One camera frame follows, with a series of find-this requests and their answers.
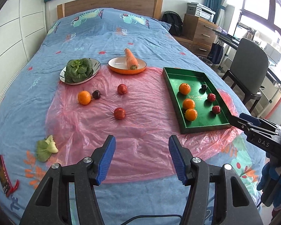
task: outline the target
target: blue glove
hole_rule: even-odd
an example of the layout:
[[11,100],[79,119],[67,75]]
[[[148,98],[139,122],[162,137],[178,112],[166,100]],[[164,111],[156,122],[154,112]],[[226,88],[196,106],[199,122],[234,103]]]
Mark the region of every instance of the blue glove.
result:
[[[274,180],[277,180],[281,174],[281,167],[274,167],[270,166],[270,163],[266,163],[266,165],[262,169],[262,177],[260,180],[260,183],[257,185],[257,190],[262,190],[264,188],[264,185],[266,184],[269,177],[271,177]],[[281,187],[277,190],[274,201],[274,210],[278,211],[281,209]]]

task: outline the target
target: smartphone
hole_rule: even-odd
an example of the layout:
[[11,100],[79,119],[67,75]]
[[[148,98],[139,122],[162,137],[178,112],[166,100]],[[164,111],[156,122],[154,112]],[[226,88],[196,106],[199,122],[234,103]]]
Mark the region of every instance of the smartphone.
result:
[[0,155],[0,183],[2,185],[3,192],[6,195],[6,197],[8,197],[11,193],[16,191],[16,189],[19,186],[19,180],[17,180],[16,185],[14,187],[11,185],[2,155]]

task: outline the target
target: printer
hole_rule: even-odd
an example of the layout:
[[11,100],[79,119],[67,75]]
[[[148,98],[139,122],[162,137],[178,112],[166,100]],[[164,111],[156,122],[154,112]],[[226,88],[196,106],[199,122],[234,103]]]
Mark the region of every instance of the printer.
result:
[[270,64],[273,64],[274,62],[274,64],[277,65],[279,63],[281,60],[281,53],[278,52],[274,47],[267,43],[263,50],[268,56],[268,61]]
[[197,17],[201,17],[203,19],[208,20],[209,22],[213,21],[213,17],[215,15],[215,12],[212,11],[209,7],[195,2],[187,3],[186,13]]

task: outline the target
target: blue bedsheet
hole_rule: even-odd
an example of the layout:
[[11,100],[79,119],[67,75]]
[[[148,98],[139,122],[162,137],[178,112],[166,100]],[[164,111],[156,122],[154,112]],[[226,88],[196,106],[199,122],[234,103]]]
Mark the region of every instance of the blue bedsheet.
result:
[[[59,82],[59,73],[70,59],[95,58],[107,64],[123,56],[130,48],[148,66],[179,67],[202,71],[213,84],[232,97],[238,113],[248,113],[237,95],[222,79],[195,55],[181,46],[168,32],[169,25],[152,18],[100,8],[58,20],[48,32],[38,52],[9,87],[0,106],[0,154],[14,184],[19,189],[6,198],[0,184],[0,206],[15,223],[41,177],[44,163],[34,161],[36,141],[45,137],[45,119]],[[231,163],[255,202],[260,197],[256,185],[261,177],[265,153],[238,136],[207,163],[222,166]],[[176,175],[150,181],[102,184],[96,195],[106,225],[118,225],[136,215],[182,214],[189,187]],[[210,224],[214,188],[206,224]],[[73,217],[75,204],[71,202]],[[131,224],[179,224],[179,218],[142,218]]]

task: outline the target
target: black backpack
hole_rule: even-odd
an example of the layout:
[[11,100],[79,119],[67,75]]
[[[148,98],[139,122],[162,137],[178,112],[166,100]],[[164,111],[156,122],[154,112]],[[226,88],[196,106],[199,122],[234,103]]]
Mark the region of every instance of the black backpack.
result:
[[173,11],[166,11],[162,16],[161,21],[172,25],[169,30],[169,33],[171,35],[176,35],[176,36],[182,35],[183,23],[178,13],[175,13]]

